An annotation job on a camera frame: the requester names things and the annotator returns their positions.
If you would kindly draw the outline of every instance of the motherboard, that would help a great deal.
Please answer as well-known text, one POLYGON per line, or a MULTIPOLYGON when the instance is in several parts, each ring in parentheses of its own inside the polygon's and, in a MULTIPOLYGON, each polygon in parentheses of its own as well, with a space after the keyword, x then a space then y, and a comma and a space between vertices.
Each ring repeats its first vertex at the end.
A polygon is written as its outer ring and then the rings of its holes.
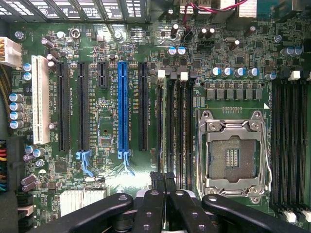
POLYGON ((309 229, 309 20, 10 32, 23 64, 10 96, 12 133, 25 138, 17 197, 34 198, 35 227, 173 174, 198 198, 218 193, 309 229))

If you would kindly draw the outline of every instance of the black dimm slot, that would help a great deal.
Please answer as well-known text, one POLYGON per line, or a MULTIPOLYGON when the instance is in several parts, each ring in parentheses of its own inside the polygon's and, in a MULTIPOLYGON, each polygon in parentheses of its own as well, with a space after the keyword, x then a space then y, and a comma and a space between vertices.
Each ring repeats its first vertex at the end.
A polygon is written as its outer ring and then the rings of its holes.
POLYGON ((77 94, 78 94, 78 145, 79 151, 89 150, 89 100, 88 100, 88 66, 78 63, 77 94))
POLYGON ((139 151, 148 149, 148 76, 147 63, 138 64, 139 151))
POLYGON ((98 87, 108 89, 108 64, 106 62, 97 63, 97 82, 98 87))
POLYGON ((161 138, 162 138, 162 132, 161 132, 161 125, 162 125, 162 95, 163 90, 160 85, 156 88, 157 94, 156 94, 156 149, 157 149, 157 171, 161 172, 161 138))
POLYGON ((57 64, 56 68, 58 149, 59 151, 68 152, 70 149, 68 64, 60 62, 57 64))

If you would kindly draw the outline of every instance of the blue pcie slot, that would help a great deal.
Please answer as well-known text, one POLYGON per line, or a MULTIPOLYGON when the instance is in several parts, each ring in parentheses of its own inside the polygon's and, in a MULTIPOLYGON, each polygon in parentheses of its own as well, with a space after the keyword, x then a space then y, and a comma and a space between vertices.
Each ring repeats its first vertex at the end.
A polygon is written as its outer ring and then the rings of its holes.
POLYGON ((128 78, 127 63, 118 62, 118 111, 119 111, 119 140, 118 158, 129 155, 128 149, 128 78))

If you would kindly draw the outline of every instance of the cpu socket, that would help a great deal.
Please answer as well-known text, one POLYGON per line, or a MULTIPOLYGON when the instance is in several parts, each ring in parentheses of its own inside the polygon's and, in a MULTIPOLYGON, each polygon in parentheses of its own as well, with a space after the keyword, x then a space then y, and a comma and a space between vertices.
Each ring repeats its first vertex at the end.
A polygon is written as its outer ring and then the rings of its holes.
POLYGON ((270 191, 272 173, 260 111, 250 119, 219 120, 209 110, 198 110, 196 142, 200 196, 217 193, 259 203, 265 190, 270 191))

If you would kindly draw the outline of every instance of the chip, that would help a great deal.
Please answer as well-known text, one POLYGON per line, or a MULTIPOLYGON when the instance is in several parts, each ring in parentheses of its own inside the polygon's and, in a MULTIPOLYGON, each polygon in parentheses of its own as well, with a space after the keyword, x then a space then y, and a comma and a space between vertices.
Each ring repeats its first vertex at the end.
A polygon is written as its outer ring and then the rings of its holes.
POLYGON ((56 161, 55 162, 55 173, 67 173, 67 162, 56 161))

